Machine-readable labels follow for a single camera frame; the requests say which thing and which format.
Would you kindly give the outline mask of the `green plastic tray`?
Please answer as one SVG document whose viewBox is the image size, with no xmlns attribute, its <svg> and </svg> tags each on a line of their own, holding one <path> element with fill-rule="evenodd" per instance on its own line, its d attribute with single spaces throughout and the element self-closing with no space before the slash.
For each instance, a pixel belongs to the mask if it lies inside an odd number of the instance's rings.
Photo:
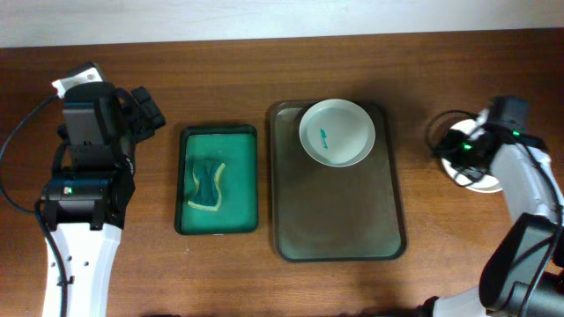
<svg viewBox="0 0 564 317">
<path fill-rule="evenodd" d="M 253 232 L 259 222 L 257 178 L 254 126 L 184 129 L 180 138 L 176 232 L 181 235 Z"/>
</svg>

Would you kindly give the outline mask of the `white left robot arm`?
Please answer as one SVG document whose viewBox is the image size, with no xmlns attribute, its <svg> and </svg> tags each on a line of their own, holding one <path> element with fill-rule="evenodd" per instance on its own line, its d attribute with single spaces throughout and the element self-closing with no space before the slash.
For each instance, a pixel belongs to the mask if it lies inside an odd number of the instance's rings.
<svg viewBox="0 0 564 317">
<path fill-rule="evenodd" d="M 63 101 L 50 179 L 34 205 L 45 235 L 45 316 L 103 316 L 126 208 L 136 186 L 135 150 L 166 119 L 151 94 L 106 80 L 89 62 L 53 82 Z"/>
</svg>

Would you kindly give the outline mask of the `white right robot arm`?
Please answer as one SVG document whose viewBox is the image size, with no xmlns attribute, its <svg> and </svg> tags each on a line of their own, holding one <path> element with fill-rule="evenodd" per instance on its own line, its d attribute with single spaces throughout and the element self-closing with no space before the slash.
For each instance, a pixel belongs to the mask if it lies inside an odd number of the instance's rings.
<svg viewBox="0 0 564 317">
<path fill-rule="evenodd" d="M 468 128 L 451 127 L 428 145 L 457 186 L 474 188 L 485 177 L 497 180 L 512 227 L 486 263 L 478 286 L 451 297 L 432 297 L 416 315 L 562 316 L 563 194 L 553 177 L 545 142 L 526 132 L 528 101 L 491 99 L 470 114 Z"/>
</svg>

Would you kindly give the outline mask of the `green yellow sponge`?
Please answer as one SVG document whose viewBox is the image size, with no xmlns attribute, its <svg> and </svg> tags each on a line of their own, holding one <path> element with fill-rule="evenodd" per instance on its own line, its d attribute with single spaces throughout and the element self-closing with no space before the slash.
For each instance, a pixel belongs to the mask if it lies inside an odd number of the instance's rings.
<svg viewBox="0 0 564 317">
<path fill-rule="evenodd" d="M 189 207 L 198 210 L 218 211 L 222 204 L 220 180 L 226 164 L 209 159 L 194 162 L 192 178 L 195 193 L 188 200 Z"/>
</svg>

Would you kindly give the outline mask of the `brown serving tray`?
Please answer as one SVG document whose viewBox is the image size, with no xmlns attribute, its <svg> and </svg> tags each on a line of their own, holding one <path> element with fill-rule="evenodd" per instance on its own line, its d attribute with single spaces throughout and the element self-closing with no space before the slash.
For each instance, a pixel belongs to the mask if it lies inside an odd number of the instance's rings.
<svg viewBox="0 0 564 317">
<path fill-rule="evenodd" d="M 330 167 L 311 158 L 299 123 L 313 100 L 282 101 L 270 114 L 274 246 L 288 262 L 387 261 L 407 248 L 394 140 L 383 107 L 357 100 L 375 125 L 360 163 Z"/>
</svg>

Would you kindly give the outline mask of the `white plate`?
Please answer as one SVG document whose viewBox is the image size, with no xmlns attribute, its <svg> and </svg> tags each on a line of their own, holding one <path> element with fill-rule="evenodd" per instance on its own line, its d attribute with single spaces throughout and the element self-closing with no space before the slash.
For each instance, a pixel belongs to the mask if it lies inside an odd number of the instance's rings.
<svg viewBox="0 0 564 317">
<path fill-rule="evenodd" d="M 458 123 L 455 123 L 453 126 L 451 126 L 450 128 L 453 130 L 459 130 L 465 134 L 469 134 L 476 126 L 476 123 L 473 119 L 466 119 L 463 121 L 460 121 Z M 451 180 L 455 180 L 455 178 L 460 175 L 457 174 L 457 170 L 455 170 L 452 165 L 450 164 L 450 161 L 442 158 L 441 159 L 441 163 L 443 166 L 444 171 L 446 172 L 446 174 L 450 177 Z"/>
<path fill-rule="evenodd" d="M 455 178 L 455 182 L 463 188 L 468 188 L 471 191 L 483 194 L 492 194 L 502 191 L 502 186 L 499 181 L 490 175 L 484 176 L 480 181 L 471 182 L 466 176 L 460 174 Z"/>
</svg>

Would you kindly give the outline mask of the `grey plate with stain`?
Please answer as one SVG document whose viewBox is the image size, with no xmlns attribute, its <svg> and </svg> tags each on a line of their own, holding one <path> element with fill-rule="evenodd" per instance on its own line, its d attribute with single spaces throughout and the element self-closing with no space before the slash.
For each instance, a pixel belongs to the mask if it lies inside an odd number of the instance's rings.
<svg viewBox="0 0 564 317">
<path fill-rule="evenodd" d="M 347 167 L 360 163 L 375 144 L 375 124 L 361 106 L 349 100 L 315 103 L 301 117 L 301 145 L 318 163 Z"/>
</svg>

